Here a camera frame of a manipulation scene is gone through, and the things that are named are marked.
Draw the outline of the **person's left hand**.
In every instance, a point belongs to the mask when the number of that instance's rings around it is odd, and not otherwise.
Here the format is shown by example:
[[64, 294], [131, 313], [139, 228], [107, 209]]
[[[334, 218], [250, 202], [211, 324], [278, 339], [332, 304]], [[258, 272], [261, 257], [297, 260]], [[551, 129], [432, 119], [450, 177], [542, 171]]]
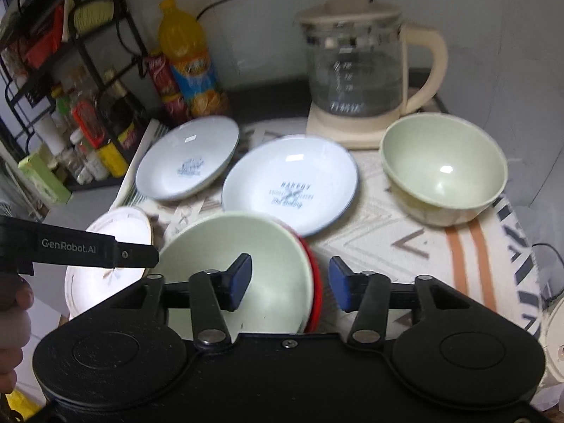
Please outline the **person's left hand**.
[[11, 393], [23, 360], [23, 348], [31, 338], [28, 310], [35, 297], [31, 286], [17, 274], [1, 274], [1, 392]]

